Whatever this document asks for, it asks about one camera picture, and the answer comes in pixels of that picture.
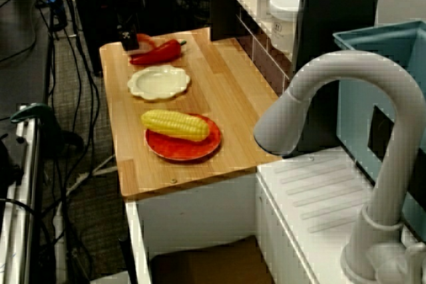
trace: wooden cutting board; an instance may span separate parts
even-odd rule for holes
[[[139,200],[241,176],[259,164],[279,160],[255,142],[253,128],[278,98],[235,39],[211,42],[209,29],[155,37],[157,45],[186,40],[179,59],[169,63],[191,77],[185,92],[157,102],[131,95],[127,82],[144,67],[133,66],[120,43],[100,49],[112,137],[122,196]],[[207,158],[171,162],[150,151],[140,115],[151,109],[195,113],[212,119],[222,141]]]

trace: scalloped white plate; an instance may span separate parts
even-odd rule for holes
[[[153,66],[133,74],[127,82],[130,92],[145,100],[168,99],[184,92],[191,78],[184,69],[170,65]]]

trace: gray carpet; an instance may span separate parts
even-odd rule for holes
[[[67,27],[69,35],[73,34],[70,27]],[[83,47],[84,37],[80,33]],[[53,95],[55,114],[63,130],[73,129],[73,116],[77,106],[79,95],[79,81],[77,69],[74,63],[72,50],[63,31],[58,33],[59,41],[56,41],[56,86]],[[75,39],[71,39],[71,44],[75,48],[78,56],[78,66],[82,80],[82,93],[75,132],[79,134],[85,145],[88,143],[89,118],[91,109],[91,94],[86,72],[83,67],[80,55],[75,47]],[[99,89],[101,97],[101,111],[95,126],[95,157],[93,164],[98,166],[102,161],[113,154],[112,136],[110,122],[108,118],[107,101],[105,98],[105,88],[101,78],[93,77]],[[69,186],[73,185],[80,173],[88,172],[91,167],[91,148],[81,163],[71,174]],[[69,149],[69,165],[66,163],[67,151],[61,154],[59,167],[64,178],[66,167],[69,171],[71,166],[81,156],[74,148]],[[106,166],[115,165],[114,161]],[[45,160],[45,173],[53,178],[53,162]],[[55,174],[55,184],[45,185],[43,190],[43,209],[53,203],[53,197],[59,198],[58,175]],[[87,248],[93,260],[93,271],[91,279],[97,279],[105,275],[115,274],[125,268],[124,259],[118,244],[118,237],[126,234],[127,221],[120,196],[117,173],[109,173],[103,176],[91,177],[78,190],[70,196],[69,217],[75,229],[75,233]],[[52,213],[45,216],[45,223],[53,237],[54,231],[51,224]],[[84,249],[77,241],[71,240],[71,245],[78,249],[78,260],[81,262],[84,272],[89,273],[89,258]]]

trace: white faucet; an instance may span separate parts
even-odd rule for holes
[[[373,194],[361,210],[341,255],[344,273],[356,284],[420,284],[426,245],[400,242],[401,210],[426,126],[426,102],[410,74],[393,61],[364,51],[338,51],[306,64],[290,87],[254,127],[256,142],[285,156],[296,147],[314,94],[344,78],[380,88],[395,109],[395,125]]]

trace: red pepper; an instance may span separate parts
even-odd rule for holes
[[[145,66],[172,61],[180,56],[180,46],[185,43],[185,41],[179,43],[176,39],[169,40],[147,53],[131,56],[132,60],[130,60],[130,63],[132,65]]]

